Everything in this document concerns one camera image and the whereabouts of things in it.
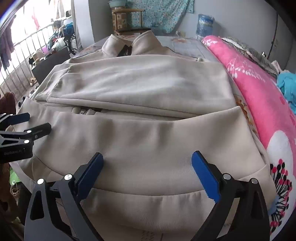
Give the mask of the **beige zip jacket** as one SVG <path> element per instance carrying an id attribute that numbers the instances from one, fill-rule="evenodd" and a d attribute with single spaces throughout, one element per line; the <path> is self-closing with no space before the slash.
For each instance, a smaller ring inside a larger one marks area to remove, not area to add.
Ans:
<path id="1" fill-rule="evenodd" d="M 189 240 L 214 206 L 192 167 L 196 150 L 235 179 L 256 178 L 268 207 L 276 196 L 232 85 L 221 63 L 176 54 L 151 32 L 132 42 L 110 36 L 55 66 L 24 101 L 30 120 L 14 130 L 52 131 L 12 167 L 32 190 L 100 152 L 104 166 L 82 207 L 105 240 Z"/>

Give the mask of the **metal balcony railing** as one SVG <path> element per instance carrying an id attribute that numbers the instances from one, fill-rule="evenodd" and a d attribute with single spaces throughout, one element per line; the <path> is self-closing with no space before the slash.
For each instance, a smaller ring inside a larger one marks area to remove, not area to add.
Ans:
<path id="1" fill-rule="evenodd" d="M 13 92 L 16 99 L 38 84 L 32 73 L 33 67 L 51 54 L 68 48 L 70 57 L 77 53 L 77 42 L 71 18 L 52 22 L 43 28 L 26 33 L 23 25 L 9 23 L 13 37 L 13 52 L 8 66 L 1 64 L 1 95 Z"/>

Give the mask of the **dark low cabinet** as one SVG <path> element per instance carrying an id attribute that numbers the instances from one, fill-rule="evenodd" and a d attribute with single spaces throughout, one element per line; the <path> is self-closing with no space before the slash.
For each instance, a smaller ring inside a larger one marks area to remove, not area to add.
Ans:
<path id="1" fill-rule="evenodd" d="M 32 73 L 36 78 L 38 84 L 41 84 L 50 71 L 59 64 L 62 64 L 66 60 L 70 59 L 70 54 L 67 47 L 64 47 L 60 51 L 51 54 L 43 61 L 39 61 L 32 69 Z"/>

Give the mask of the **pink floral blanket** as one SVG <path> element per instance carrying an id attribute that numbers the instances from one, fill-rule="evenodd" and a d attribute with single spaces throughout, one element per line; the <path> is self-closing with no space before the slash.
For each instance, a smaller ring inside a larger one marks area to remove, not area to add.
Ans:
<path id="1" fill-rule="evenodd" d="M 276 86 L 275 79 L 233 46 L 216 36 L 203 44 L 224 65 L 243 98 L 254 130 L 270 160 L 276 196 L 269 210 L 270 238 L 283 229 L 295 209 L 295 114 Z"/>

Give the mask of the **light blue cloth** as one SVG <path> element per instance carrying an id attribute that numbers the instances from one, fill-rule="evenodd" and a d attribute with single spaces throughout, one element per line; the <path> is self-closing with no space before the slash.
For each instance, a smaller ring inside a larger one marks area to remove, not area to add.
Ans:
<path id="1" fill-rule="evenodd" d="M 282 72 L 277 77 L 277 87 L 288 101 L 293 113 L 296 112 L 296 75 L 290 72 Z"/>

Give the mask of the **patterned box on chair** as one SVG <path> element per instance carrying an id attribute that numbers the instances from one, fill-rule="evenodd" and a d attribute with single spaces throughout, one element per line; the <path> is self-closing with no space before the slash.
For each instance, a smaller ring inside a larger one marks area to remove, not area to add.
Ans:
<path id="1" fill-rule="evenodd" d="M 112 14 L 112 23 L 113 23 L 114 30 L 115 30 L 115 27 L 117 27 L 118 30 L 126 29 L 127 28 L 126 13 Z"/>

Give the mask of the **teal plastic basin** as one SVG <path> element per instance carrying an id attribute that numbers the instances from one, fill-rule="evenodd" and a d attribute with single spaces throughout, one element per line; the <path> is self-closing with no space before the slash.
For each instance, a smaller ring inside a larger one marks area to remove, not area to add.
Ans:
<path id="1" fill-rule="evenodd" d="M 111 0 L 108 2 L 110 8 L 125 7 L 127 0 Z"/>

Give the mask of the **wooden chair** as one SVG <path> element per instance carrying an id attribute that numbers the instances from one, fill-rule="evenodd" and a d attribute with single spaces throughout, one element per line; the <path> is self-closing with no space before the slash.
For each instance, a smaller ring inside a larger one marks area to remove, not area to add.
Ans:
<path id="1" fill-rule="evenodd" d="M 142 34 L 150 31 L 151 28 L 145 27 L 143 22 L 144 9 L 127 9 L 127 8 L 112 8 L 112 14 L 126 13 L 127 15 L 127 28 L 126 29 L 113 29 L 114 35 L 134 35 Z"/>

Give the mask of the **grey patterned pillow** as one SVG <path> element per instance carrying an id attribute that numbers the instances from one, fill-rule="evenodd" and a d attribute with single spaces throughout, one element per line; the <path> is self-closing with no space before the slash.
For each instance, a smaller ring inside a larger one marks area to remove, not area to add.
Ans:
<path id="1" fill-rule="evenodd" d="M 267 60 L 262 54 L 257 52 L 252 47 L 248 46 L 246 43 L 241 42 L 238 39 L 233 37 L 224 37 L 221 38 L 224 42 L 228 45 L 234 47 L 239 53 L 249 59 L 251 62 L 256 63 L 259 67 L 261 67 L 265 72 L 270 74 L 272 77 L 277 78 L 279 72 L 276 68 L 272 65 L 271 62 Z"/>

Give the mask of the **white floral bed sheet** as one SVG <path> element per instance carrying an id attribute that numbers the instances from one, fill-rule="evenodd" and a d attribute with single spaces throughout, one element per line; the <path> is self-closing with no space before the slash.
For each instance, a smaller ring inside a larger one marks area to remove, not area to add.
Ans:
<path id="1" fill-rule="evenodd" d="M 176 36 L 156 36 L 156 38 L 162 46 L 170 48 L 177 54 L 193 58 L 203 58 L 211 62 L 219 62 L 214 54 L 197 39 L 179 38 Z M 72 58 L 78 58 L 100 50 L 107 39 L 108 37 L 99 40 L 80 52 L 77 52 Z"/>

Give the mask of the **teal floral hanging cloth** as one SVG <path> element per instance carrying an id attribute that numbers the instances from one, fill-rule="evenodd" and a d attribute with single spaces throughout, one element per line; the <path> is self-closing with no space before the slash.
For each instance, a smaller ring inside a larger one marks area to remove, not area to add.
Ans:
<path id="1" fill-rule="evenodd" d="M 156 35 L 174 34 L 186 13 L 194 12 L 193 0 L 127 1 L 128 9 L 144 9 L 144 26 Z"/>

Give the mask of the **blue water jug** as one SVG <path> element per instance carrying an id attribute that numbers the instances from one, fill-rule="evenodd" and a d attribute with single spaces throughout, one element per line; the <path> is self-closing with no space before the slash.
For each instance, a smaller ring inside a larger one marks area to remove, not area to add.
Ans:
<path id="1" fill-rule="evenodd" d="M 197 29 L 196 29 L 197 38 L 201 40 L 208 35 L 212 35 L 214 23 L 215 23 L 214 17 L 204 15 L 204 14 L 199 14 Z"/>

